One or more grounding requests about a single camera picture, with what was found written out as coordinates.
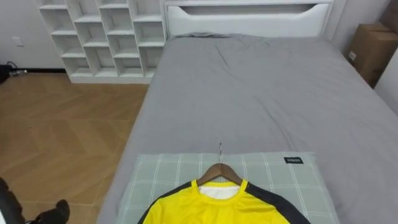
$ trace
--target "wooden hanger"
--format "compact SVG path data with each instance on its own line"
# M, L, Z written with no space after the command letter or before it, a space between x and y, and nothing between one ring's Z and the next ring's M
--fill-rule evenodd
M205 172L205 174L203 174L203 176L197 180L197 185L201 186L219 176L222 176L239 186L242 184L242 181L243 181L242 178L240 178L229 165L222 163L222 161L221 161L221 143L220 143L220 162L212 165Z

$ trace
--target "wall socket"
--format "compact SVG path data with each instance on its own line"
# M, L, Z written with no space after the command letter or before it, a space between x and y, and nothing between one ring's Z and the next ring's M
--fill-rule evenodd
M22 43L20 37L12 37L12 39L13 39L15 45L17 45L17 46L19 46L19 47L23 47L23 46L24 46L24 44Z

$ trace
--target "black object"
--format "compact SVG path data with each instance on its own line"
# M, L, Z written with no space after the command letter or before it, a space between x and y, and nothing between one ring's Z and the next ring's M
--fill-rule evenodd
M31 224L65 224L69 220L70 209L66 200L61 200L55 208L40 213Z
M64 68L12 68L12 71L15 70L26 70L27 73L66 73L67 71Z
M287 164L304 164L300 157L284 157Z
M24 224L22 207L15 195L9 190L6 181L0 178L0 211L7 224ZM55 208L40 213L31 224L66 224L70 209L66 200L59 201Z
M0 84L4 83L10 77L11 70L11 65L0 65Z
M7 224L25 223L21 205L2 178L0 178L0 211Z

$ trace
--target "plaid mat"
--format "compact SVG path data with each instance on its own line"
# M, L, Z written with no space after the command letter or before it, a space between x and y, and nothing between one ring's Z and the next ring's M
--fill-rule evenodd
M303 164L286 164L284 157L300 157ZM252 184L286 198L312 224L339 224L311 154L269 152L224 155L222 161ZM217 154L140 155L121 201L117 223L137 223L157 197L200 178L217 162Z

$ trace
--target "white shelf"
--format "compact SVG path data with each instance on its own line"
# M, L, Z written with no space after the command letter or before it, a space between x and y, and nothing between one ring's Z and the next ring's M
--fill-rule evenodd
M139 58L137 49L121 49L116 52L114 58Z
M160 14L138 15L133 19L134 22L162 22Z
M52 32L51 35L77 35L77 32L74 29L72 30L62 27Z
M111 3L111 4L104 4L99 7L100 9L128 9L129 5L125 3Z
M107 33L108 35L134 35L134 30L117 27Z
M102 22L101 17L98 15L84 15L81 16L79 19L75 20L75 22Z
M146 1L35 0L72 83L148 84L165 31Z
M83 47L109 47L109 44L105 38L95 37L83 44Z
M92 77L93 74L89 68L78 68L71 77Z
M143 37L139 41L139 47L163 47L164 46L163 37Z
M86 55L83 51L83 49L70 49L63 55L61 55L63 58L85 58Z
M58 9L68 9L68 6L65 4L45 4L39 6L41 10L58 10Z

